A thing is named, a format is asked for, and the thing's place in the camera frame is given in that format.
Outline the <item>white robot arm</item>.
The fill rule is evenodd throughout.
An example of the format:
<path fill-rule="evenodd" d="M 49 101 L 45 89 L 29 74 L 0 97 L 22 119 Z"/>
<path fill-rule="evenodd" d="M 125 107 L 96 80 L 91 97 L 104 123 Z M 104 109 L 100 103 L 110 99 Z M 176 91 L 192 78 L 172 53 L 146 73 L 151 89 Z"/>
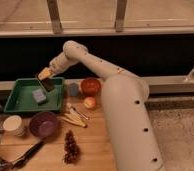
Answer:
<path fill-rule="evenodd" d="M 149 86 L 141 77 L 90 54 L 80 43 L 67 41 L 37 78 L 45 81 L 77 63 L 103 80 L 101 104 L 117 171 L 166 171 L 145 106 Z"/>

